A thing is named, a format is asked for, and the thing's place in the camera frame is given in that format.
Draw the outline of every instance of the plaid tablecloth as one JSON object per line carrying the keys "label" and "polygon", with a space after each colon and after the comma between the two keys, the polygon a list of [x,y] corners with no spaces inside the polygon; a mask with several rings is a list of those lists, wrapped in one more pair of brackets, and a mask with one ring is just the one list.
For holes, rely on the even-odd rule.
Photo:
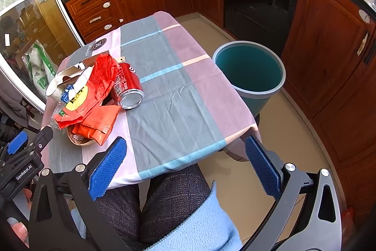
{"label": "plaid tablecloth", "polygon": [[[179,170],[218,151],[249,128],[259,137],[255,120],[223,73],[191,35],[165,12],[124,25],[81,47],[59,71],[109,50],[125,56],[138,74],[144,101],[121,110],[103,146],[73,145],[66,129],[54,128],[43,150],[43,162],[53,172],[70,171],[105,151],[117,136],[127,141],[127,155],[109,188],[139,183]],[[49,124],[56,102],[48,98],[42,125]]]}

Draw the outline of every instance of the red soda can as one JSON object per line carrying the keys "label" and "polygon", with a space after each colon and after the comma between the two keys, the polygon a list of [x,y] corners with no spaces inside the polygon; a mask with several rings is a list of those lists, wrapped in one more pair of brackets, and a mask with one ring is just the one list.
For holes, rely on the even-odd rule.
{"label": "red soda can", "polygon": [[144,99],[140,79],[127,62],[119,63],[119,71],[111,91],[113,100],[123,109],[133,109]]}

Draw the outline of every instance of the wicker basket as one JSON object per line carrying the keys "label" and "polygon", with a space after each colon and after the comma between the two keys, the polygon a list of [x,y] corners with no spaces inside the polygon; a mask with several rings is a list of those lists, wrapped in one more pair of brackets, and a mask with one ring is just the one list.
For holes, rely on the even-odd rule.
{"label": "wicker basket", "polygon": [[72,133],[73,128],[74,128],[74,125],[70,125],[67,127],[68,137],[73,144],[77,146],[87,146],[95,142],[95,140],[89,139],[89,138],[84,138],[83,140],[74,139],[73,137],[74,134]]}

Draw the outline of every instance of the built-in oven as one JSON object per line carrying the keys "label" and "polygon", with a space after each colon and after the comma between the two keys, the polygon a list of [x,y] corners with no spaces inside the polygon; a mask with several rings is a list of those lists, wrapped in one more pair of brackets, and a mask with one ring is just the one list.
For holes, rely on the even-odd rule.
{"label": "built-in oven", "polygon": [[224,26],[238,40],[264,45],[281,56],[297,0],[224,0]]}

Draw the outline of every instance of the yellow label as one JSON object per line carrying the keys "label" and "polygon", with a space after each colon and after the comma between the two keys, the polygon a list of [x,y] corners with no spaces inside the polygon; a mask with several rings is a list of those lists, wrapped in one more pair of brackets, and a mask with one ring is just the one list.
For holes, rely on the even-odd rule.
{"label": "yellow label", "polygon": [[86,97],[88,96],[88,87],[86,85],[76,94],[76,96],[70,100],[65,106],[69,111],[76,110],[80,105],[83,104]]}

